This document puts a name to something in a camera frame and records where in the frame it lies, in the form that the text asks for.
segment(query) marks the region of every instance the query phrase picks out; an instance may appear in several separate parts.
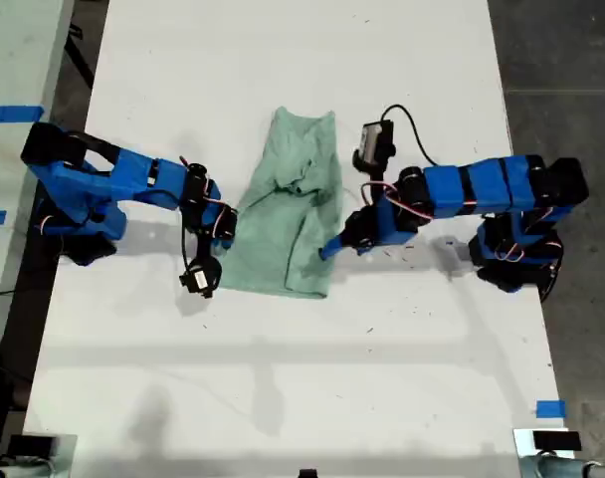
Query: gray floor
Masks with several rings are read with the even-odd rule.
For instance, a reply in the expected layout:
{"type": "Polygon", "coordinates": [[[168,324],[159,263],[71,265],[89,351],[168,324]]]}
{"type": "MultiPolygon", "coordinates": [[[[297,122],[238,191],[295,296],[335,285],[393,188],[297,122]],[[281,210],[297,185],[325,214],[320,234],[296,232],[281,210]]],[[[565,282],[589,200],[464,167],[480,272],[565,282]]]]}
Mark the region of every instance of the gray floor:
{"type": "MultiPolygon", "coordinates": [[[[563,270],[544,304],[568,424],[584,456],[605,461],[605,0],[490,0],[514,151],[583,161],[591,197],[559,227],[563,270]]],[[[74,21],[94,64],[106,1],[74,21]]],[[[68,59],[53,120],[83,128],[90,94],[68,59]]]]}

